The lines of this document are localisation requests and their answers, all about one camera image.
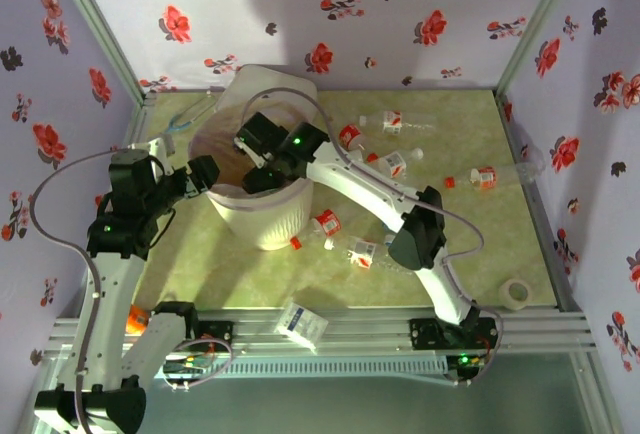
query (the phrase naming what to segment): white bucket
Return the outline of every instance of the white bucket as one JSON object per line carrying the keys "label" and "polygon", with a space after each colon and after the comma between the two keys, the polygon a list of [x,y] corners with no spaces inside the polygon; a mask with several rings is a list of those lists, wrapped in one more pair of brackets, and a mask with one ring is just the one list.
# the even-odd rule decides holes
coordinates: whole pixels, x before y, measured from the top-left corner
{"label": "white bucket", "polygon": [[[311,81],[260,66],[245,66],[216,103],[215,112],[244,105],[254,94],[271,87],[291,87],[314,99],[317,97],[316,87]],[[315,115],[313,106],[290,93],[273,93],[269,98],[290,104],[307,121]],[[256,109],[251,108],[245,122],[255,112]],[[192,157],[191,147],[189,151],[189,157]],[[313,182],[308,179],[298,179],[262,197],[247,198],[246,195],[225,195],[217,191],[208,191],[207,197],[229,228],[240,239],[265,251],[288,246],[289,240],[309,221]]]}

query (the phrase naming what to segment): red flower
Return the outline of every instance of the red flower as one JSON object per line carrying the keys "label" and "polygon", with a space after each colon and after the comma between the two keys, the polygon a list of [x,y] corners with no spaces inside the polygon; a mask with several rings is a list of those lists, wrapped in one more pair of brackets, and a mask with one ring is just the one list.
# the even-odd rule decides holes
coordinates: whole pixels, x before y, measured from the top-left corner
{"label": "red flower", "polygon": [[631,268],[631,282],[636,283],[636,291],[640,292],[640,265]]}
{"label": "red flower", "polygon": [[609,76],[609,88],[612,91],[617,91],[618,87],[620,86],[620,84],[622,84],[624,82],[624,76],[622,75],[621,71],[616,71],[613,72],[610,76]]}
{"label": "red flower", "polygon": [[40,2],[47,10],[47,16],[49,16],[51,19],[55,19],[56,17],[60,17],[62,15],[62,9],[60,9],[58,0],[40,0]]}
{"label": "red flower", "polygon": [[38,148],[48,157],[60,162],[64,160],[67,146],[59,142],[58,133],[47,124],[36,123],[33,125],[33,134],[36,136]]}
{"label": "red flower", "polygon": [[91,77],[91,87],[93,92],[96,93],[104,103],[111,100],[111,89],[107,86],[107,80],[102,75],[102,72],[93,67],[89,68],[89,76]]}
{"label": "red flower", "polygon": [[504,105],[504,117],[507,120],[507,122],[511,122],[512,115],[513,115],[513,104],[510,102],[507,102]]}
{"label": "red flower", "polygon": [[575,137],[564,139],[557,144],[555,151],[552,151],[551,160],[556,172],[560,172],[560,169],[563,167],[569,167],[575,162],[579,147],[580,140]]}
{"label": "red flower", "polygon": [[620,105],[620,101],[615,94],[609,94],[607,98],[600,104],[600,110],[603,114],[613,114]]}
{"label": "red flower", "polygon": [[164,22],[171,36],[180,44],[191,42],[191,37],[189,37],[189,30],[191,29],[189,18],[176,7],[167,6],[167,10],[164,13]]}
{"label": "red flower", "polygon": [[49,20],[48,17],[44,18],[42,21],[42,27],[44,27],[44,35],[47,37],[55,37],[56,36],[56,25]]}
{"label": "red flower", "polygon": [[69,28],[62,21],[58,24],[58,37],[60,38],[60,42],[65,46],[69,45],[71,41],[71,39],[69,39]]}
{"label": "red flower", "polygon": [[428,46],[429,44],[437,44],[438,36],[444,32],[446,25],[447,21],[442,15],[442,12],[439,9],[433,11],[431,17],[425,19],[422,23],[422,27],[420,28],[422,43],[425,46]]}
{"label": "red flower", "polygon": [[319,43],[311,53],[312,70],[318,74],[329,72],[329,64],[333,62],[333,52],[324,43]]}
{"label": "red flower", "polygon": [[622,313],[620,313],[618,311],[614,312],[613,313],[613,320],[619,326],[624,326],[624,316],[622,315]]}
{"label": "red flower", "polygon": [[640,102],[640,74],[622,86],[622,103],[629,109]]}
{"label": "red flower", "polygon": [[553,67],[558,60],[558,50],[560,49],[560,38],[555,38],[542,49],[540,57],[536,59],[538,66],[538,76],[540,79],[544,77],[544,74]]}

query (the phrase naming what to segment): red flower pattern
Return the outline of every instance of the red flower pattern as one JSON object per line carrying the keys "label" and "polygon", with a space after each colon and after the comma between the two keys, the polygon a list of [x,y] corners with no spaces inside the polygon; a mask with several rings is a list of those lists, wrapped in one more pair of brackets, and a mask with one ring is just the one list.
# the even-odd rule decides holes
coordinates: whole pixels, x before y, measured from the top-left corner
{"label": "red flower pattern", "polygon": [[167,10],[163,16],[164,26],[167,28],[169,39],[178,41],[180,44],[185,42],[191,42],[189,31],[191,26],[189,25],[189,18],[185,16],[175,6],[167,6]]}
{"label": "red flower pattern", "polygon": [[36,137],[38,149],[52,161],[63,161],[67,152],[67,146],[60,142],[58,133],[51,124],[36,123],[33,125],[33,134]]}
{"label": "red flower pattern", "polygon": [[319,43],[310,54],[307,54],[305,63],[307,72],[323,74],[329,72],[329,64],[333,62],[333,52],[324,43]]}
{"label": "red flower pattern", "polygon": [[550,70],[558,60],[558,50],[560,49],[560,38],[545,42],[540,48],[539,56],[536,57],[538,76],[542,79],[545,73]]}
{"label": "red flower pattern", "polygon": [[576,160],[578,149],[580,148],[580,140],[576,137],[560,137],[556,141],[554,149],[549,152],[551,154],[551,164],[556,172],[569,167]]}
{"label": "red flower pattern", "polygon": [[636,74],[633,78],[622,86],[622,103],[624,107],[629,109],[640,102],[640,74]]}
{"label": "red flower pattern", "polygon": [[431,16],[423,22],[418,23],[415,29],[417,39],[414,43],[424,44],[425,46],[436,45],[438,36],[444,33],[447,21],[440,9],[436,9]]}
{"label": "red flower pattern", "polygon": [[51,22],[48,17],[44,18],[42,21],[42,27],[44,27],[44,35],[46,37],[55,37],[56,36],[56,25]]}
{"label": "red flower pattern", "polygon": [[96,101],[102,104],[102,107],[106,107],[109,101],[111,101],[111,89],[107,86],[107,80],[102,74],[102,71],[91,67],[89,69],[89,77],[91,78],[93,96],[96,98]]}
{"label": "red flower pattern", "polygon": [[56,19],[62,15],[62,9],[58,0],[40,0],[44,8],[47,10],[47,16],[50,19]]}

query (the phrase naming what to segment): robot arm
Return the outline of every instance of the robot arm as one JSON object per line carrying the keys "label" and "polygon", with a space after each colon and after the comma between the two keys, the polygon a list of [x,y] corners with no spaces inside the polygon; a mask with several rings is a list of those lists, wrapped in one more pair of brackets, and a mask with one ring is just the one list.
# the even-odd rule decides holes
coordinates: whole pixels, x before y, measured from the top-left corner
{"label": "robot arm", "polygon": [[[87,251],[100,276],[100,292],[95,292],[89,276],[78,333],[57,388],[40,392],[36,399],[36,415],[58,432],[79,427],[74,391],[78,358],[87,339],[82,408],[92,432],[98,434],[137,432],[145,410],[145,389],[166,356],[185,339],[198,337],[192,304],[162,303],[145,332],[122,357],[131,300],[158,236],[158,218],[175,214],[176,202],[207,191],[218,177],[210,156],[189,161],[190,172],[174,170],[167,160],[172,154],[168,137],[131,147],[113,155],[109,166],[112,190],[104,196],[89,228]],[[96,295],[100,304],[91,323]]]}
{"label": "robot arm", "polygon": [[[437,190],[427,187],[424,192],[416,192],[361,163],[358,170],[354,169],[357,161],[344,162],[327,135],[307,123],[288,133],[256,113],[240,129],[234,143],[257,166],[245,177],[247,192],[279,187],[286,180],[303,177],[344,194],[397,233],[389,254],[403,267],[415,271],[433,301],[438,318],[451,325],[472,328],[478,318],[477,309],[471,307],[466,294],[454,284],[456,278],[451,268],[442,262],[447,256],[444,218],[411,200],[417,197],[442,207]],[[365,171],[368,176],[358,171]],[[373,182],[371,178],[382,182]],[[388,187],[389,182],[394,190]]]}

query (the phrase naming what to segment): plastic bin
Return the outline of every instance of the plastic bin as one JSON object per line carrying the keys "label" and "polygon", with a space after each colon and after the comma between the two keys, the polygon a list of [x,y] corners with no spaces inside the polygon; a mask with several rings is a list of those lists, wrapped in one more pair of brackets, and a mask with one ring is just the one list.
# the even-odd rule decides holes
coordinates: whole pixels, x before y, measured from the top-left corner
{"label": "plastic bin", "polygon": [[[211,154],[220,167],[218,183],[207,192],[220,216],[236,236],[266,251],[289,246],[289,240],[309,221],[313,198],[313,182],[308,179],[298,179],[259,197],[249,196],[240,187],[242,177],[253,164],[248,156],[234,151],[232,139],[240,127],[246,101],[271,87],[292,87],[314,99],[317,96],[310,81],[260,66],[245,66],[189,144],[190,159]],[[289,93],[274,93],[268,99],[260,99],[247,113],[247,119],[258,110],[288,129],[300,121],[311,121],[316,113],[305,100]]]}

